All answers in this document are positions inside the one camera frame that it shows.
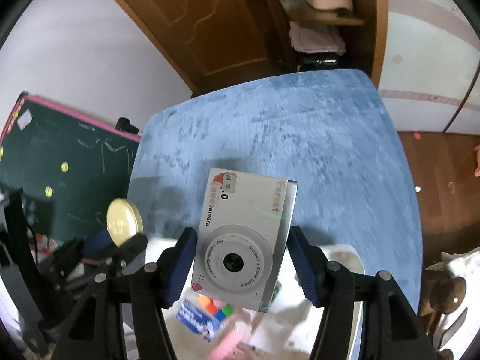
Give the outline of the gold round tin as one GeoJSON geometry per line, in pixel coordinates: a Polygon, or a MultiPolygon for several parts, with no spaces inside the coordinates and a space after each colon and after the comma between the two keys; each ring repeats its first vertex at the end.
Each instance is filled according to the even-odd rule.
{"type": "Polygon", "coordinates": [[[143,220],[137,207],[122,198],[113,200],[106,212],[106,230],[118,247],[142,233],[143,220]]]}

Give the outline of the blue dental floss box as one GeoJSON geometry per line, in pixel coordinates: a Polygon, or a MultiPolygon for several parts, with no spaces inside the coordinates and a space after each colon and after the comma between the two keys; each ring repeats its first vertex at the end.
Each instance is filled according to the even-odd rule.
{"type": "Polygon", "coordinates": [[[183,299],[176,311],[176,319],[194,334],[211,342],[222,329],[227,316],[216,307],[214,307],[214,314],[209,314],[194,302],[183,299]]]}

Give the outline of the white toy digital camera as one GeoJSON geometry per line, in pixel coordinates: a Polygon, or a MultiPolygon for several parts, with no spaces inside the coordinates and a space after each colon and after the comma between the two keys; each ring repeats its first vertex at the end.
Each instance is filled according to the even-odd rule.
{"type": "Polygon", "coordinates": [[[294,180],[212,168],[191,289],[233,306],[267,311],[287,247],[297,192],[294,180]]]}

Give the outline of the colourful rubik's cube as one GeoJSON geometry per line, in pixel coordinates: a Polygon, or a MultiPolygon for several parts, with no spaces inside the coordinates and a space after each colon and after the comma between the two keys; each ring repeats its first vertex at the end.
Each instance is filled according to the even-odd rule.
{"type": "Polygon", "coordinates": [[[219,322],[227,320],[235,313],[235,308],[233,306],[231,306],[230,304],[226,304],[222,301],[213,299],[211,297],[199,295],[197,297],[197,302],[204,311],[206,311],[215,320],[219,322]]]}

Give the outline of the white storage tray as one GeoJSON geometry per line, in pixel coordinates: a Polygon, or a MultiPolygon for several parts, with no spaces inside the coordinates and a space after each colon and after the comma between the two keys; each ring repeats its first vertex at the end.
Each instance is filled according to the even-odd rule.
{"type": "MultiPolygon", "coordinates": [[[[169,239],[149,240],[145,262],[156,262],[164,250],[175,244],[175,240],[169,239]]],[[[343,264],[351,272],[365,273],[364,264],[353,246],[333,244],[320,248],[329,260],[343,264]]],[[[177,359],[207,359],[208,354],[231,329],[222,328],[214,340],[207,342],[176,319],[176,311],[183,299],[188,299],[199,306],[198,295],[190,288],[192,271],[193,268],[187,276],[181,300],[169,310],[163,311],[177,359]]],[[[280,291],[267,313],[240,309],[226,321],[232,325],[236,319],[244,320],[251,326],[250,339],[243,342],[245,345],[241,348],[241,353],[235,354],[234,359],[309,359],[324,309],[315,308],[304,297],[288,252],[283,258],[278,282],[281,285],[280,291]]],[[[347,359],[358,359],[359,356],[362,307],[358,302],[354,305],[347,359]]]]}

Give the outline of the pink ruler strip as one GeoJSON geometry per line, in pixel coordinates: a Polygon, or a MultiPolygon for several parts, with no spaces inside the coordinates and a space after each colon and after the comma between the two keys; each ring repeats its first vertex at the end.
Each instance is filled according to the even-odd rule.
{"type": "Polygon", "coordinates": [[[208,354],[208,360],[224,360],[233,355],[241,342],[248,341],[251,336],[251,326],[243,321],[235,322],[234,326],[208,354]]]}

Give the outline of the blue plush table cloth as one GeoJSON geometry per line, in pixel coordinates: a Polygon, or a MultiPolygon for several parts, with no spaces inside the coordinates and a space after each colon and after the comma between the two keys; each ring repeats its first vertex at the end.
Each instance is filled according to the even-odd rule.
{"type": "Polygon", "coordinates": [[[145,126],[128,186],[146,232],[199,224],[212,167],[296,180],[294,221],[316,243],[352,245],[420,297],[422,231],[399,136],[366,74],[294,73],[161,111],[145,126]]]}

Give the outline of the brown wooden door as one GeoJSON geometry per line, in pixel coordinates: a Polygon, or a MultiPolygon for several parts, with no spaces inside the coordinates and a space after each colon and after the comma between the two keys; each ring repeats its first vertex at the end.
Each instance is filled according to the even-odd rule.
{"type": "Polygon", "coordinates": [[[278,0],[115,0],[194,95],[293,72],[278,0]]]}

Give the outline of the wooden shelf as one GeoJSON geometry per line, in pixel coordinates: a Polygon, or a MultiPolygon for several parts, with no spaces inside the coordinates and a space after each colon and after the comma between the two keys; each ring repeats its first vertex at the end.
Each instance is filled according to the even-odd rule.
{"type": "Polygon", "coordinates": [[[365,20],[349,10],[316,10],[304,0],[281,0],[281,6],[289,19],[302,25],[326,24],[338,26],[362,26],[365,20]]]}

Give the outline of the green chalkboard pink frame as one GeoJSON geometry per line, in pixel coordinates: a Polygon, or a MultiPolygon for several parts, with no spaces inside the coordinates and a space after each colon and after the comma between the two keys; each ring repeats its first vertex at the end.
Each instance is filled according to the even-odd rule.
{"type": "Polygon", "coordinates": [[[125,198],[140,136],[38,95],[17,98],[1,132],[1,193],[22,190],[41,251],[107,230],[125,198]]]}

